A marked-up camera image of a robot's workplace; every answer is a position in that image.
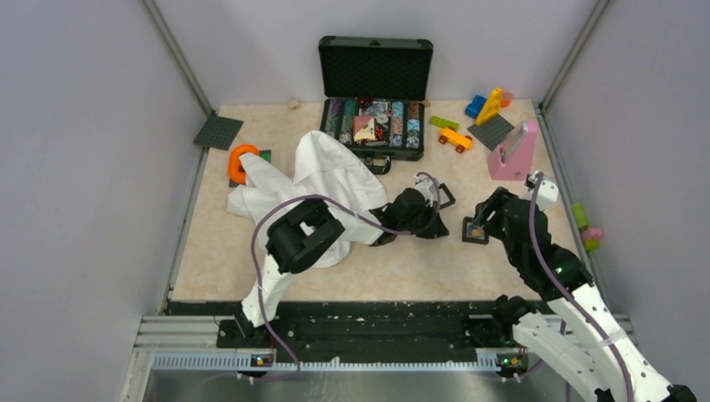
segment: black case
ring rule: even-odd
[[[424,156],[424,105],[434,45],[426,39],[381,39],[341,36],[323,37],[318,44],[323,88],[328,98],[323,107],[321,131],[326,124],[332,98],[341,101],[361,98],[404,103],[404,129],[401,147],[389,144],[391,120],[383,129],[386,145],[372,147],[345,143],[373,173],[385,174],[392,159],[416,161]],[[419,146],[406,147],[408,104],[419,105]],[[333,132],[339,138],[343,110]]]

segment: table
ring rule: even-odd
[[[467,100],[432,101],[424,119],[432,115],[460,123],[460,132],[472,124],[465,116]],[[286,105],[223,106],[220,116],[244,121],[232,149],[252,143],[270,149],[271,161],[293,175],[294,151],[301,137],[319,127],[322,104],[305,104],[295,111]],[[513,125],[535,119],[530,100],[514,100],[501,115]],[[413,185],[415,173],[433,174],[456,197],[456,204],[441,212],[450,235],[437,240],[400,236],[384,247],[353,244],[350,254],[333,267],[310,269],[295,276],[285,301],[477,301],[501,294],[529,299],[528,289],[508,264],[500,241],[474,245],[461,241],[461,222],[473,216],[476,204],[499,186],[513,193],[527,191],[522,183],[494,182],[486,160],[490,152],[477,140],[470,151],[458,154],[450,144],[438,143],[436,127],[425,128],[425,152],[417,162],[394,161],[392,170],[378,176],[388,198]],[[226,210],[229,188],[229,152],[210,149],[194,206],[192,222],[172,292],[174,301],[235,301],[245,297],[256,278],[249,241],[254,222]],[[533,169],[554,177],[550,159],[538,136]],[[576,253],[571,226],[559,200],[546,211],[553,242]]]

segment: gray wall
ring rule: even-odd
[[[710,398],[710,3],[619,1],[553,105],[574,192],[606,230],[611,304],[671,381]]]
[[[594,5],[590,0],[158,0],[213,107],[322,101],[324,35],[434,42],[428,95],[493,86],[542,98]]]
[[[0,94],[0,400],[113,400],[204,118],[136,0],[0,2]]]

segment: robotic arm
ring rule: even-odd
[[[534,176],[528,177],[529,188],[536,185]],[[585,350],[550,328],[520,297],[499,298],[493,313],[498,327],[548,363],[585,401],[695,401],[688,387],[672,385],[644,359],[610,313],[579,258],[552,243],[547,217],[541,211],[554,203],[558,190],[551,180],[540,176],[534,219],[529,212],[532,189],[519,198],[498,188],[476,206],[474,224],[503,243],[508,260],[523,281],[574,330]],[[552,267],[549,274],[538,252]]]
[[[406,188],[393,203],[355,216],[328,206],[322,199],[300,202],[267,231],[269,241],[261,267],[266,320],[274,319],[293,275],[313,266],[336,240],[380,246],[391,243],[397,235],[416,235],[424,239],[448,235],[449,230],[439,216],[439,191],[440,186],[433,178],[418,175],[414,177],[414,187]],[[236,317],[245,336],[255,327],[264,325],[259,288],[257,281],[242,301],[242,311]]]

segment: stack of poker chips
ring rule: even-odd
[[[342,100],[331,99],[331,104],[328,106],[328,117],[326,118],[326,134],[335,138],[335,130],[337,129],[337,118],[340,116],[342,109]]]
[[[343,144],[352,144],[352,118],[358,112],[358,102],[354,99],[348,99],[345,102],[345,111],[342,113],[342,122],[340,124],[340,136],[338,141]]]
[[[392,102],[392,120],[389,127],[389,145],[401,147],[404,134],[404,103]]]
[[[421,138],[421,122],[419,121],[419,104],[410,103],[407,107],[407,148],[419,148]]]

